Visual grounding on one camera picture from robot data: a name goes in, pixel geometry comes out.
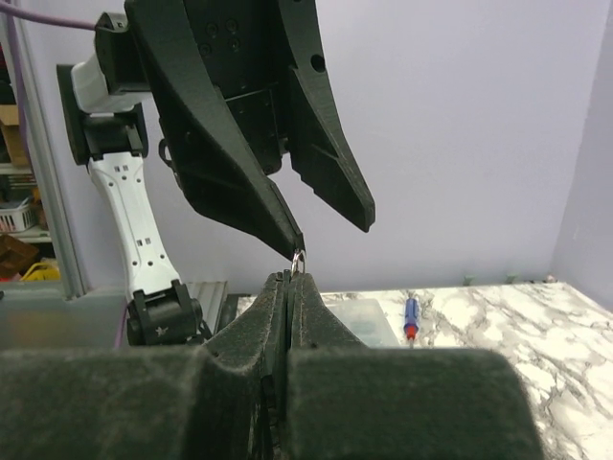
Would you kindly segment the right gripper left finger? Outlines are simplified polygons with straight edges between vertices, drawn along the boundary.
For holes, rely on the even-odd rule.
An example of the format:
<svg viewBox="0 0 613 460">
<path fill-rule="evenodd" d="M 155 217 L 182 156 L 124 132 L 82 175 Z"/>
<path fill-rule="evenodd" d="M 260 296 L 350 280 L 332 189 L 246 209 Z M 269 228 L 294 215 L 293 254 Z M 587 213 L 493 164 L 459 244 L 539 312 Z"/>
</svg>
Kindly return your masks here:
<svg viewBox="0 0 613 460">
<path fill-rule="evenodd" d="M 5 459 L 261 459 L 271 456 L 262 378 L 288 277 L 200 346 L 7 351 Z"/>
</svg>

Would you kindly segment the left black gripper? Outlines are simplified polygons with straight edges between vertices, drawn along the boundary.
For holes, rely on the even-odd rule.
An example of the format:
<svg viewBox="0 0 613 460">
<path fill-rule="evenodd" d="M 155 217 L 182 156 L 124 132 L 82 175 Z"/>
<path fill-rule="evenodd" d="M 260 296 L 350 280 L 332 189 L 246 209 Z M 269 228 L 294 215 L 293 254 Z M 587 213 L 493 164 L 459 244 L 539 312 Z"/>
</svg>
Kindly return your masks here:
<svg viewBox="0 0 613 460">
<path fill-rule="evenodd" d="M 340 122 L 313 1 L 127 1 L 125 12 L 173 169 L 198 214 L 287 259 L 303 249 L 266 176 L 282 166 L 288 131 L 302 181 L 370 230 L 375 200 Z"/>
</svg>

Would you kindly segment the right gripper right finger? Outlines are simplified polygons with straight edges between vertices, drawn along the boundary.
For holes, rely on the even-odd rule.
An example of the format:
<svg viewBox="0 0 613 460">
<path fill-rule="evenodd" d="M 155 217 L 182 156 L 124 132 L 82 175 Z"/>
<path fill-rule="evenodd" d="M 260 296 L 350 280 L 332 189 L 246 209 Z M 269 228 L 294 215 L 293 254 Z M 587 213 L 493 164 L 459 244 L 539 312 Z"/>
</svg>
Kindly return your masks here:
<svg viewBox="0 0 613 460">
<path fill-rule="evenodd" d="M 473 348 L 373 349 L 290 285 L 285 452 L 291 459 L 541 459 L 509 361 Z"/>
</svg>

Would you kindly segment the small metal keyring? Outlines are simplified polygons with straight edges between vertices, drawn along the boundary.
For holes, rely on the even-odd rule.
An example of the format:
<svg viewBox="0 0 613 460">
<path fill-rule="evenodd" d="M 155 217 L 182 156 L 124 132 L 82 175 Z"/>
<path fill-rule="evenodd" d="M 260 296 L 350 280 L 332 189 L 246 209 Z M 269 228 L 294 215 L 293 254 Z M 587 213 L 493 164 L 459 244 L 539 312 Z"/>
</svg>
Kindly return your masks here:
<svg viewBox="0 0 613 460">
<path fill-rule="evenodd" d="M 295 278 L 300 274 L 304 274 L 306 272 L 306 251 L 304 249 L 297 249 L 294 252 L 291 267 L 290 267 L 290 276 Z"/>
</svg>

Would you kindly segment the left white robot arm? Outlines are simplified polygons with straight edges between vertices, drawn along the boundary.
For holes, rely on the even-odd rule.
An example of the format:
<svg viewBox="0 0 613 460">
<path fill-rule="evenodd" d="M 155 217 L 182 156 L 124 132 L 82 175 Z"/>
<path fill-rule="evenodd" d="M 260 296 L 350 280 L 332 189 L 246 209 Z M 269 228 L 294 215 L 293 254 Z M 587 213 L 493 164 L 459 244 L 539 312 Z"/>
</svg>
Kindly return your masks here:
<svg viewBox="0 0 613 460">
<path fill-rule="evenodd" d="M 74 160 L 119 233 L 131 345 L 211 337 L 148 199 L 146 100 L 159 156 L 199 215 L 298 263 L 304 237 L 272 178 L 289 159 L 328 206 L 371 229 L 375 200 L 339 119 L 314 2 L 127 1 L 94 32 L 94 54 L 57 79 Z"/>
</svg>

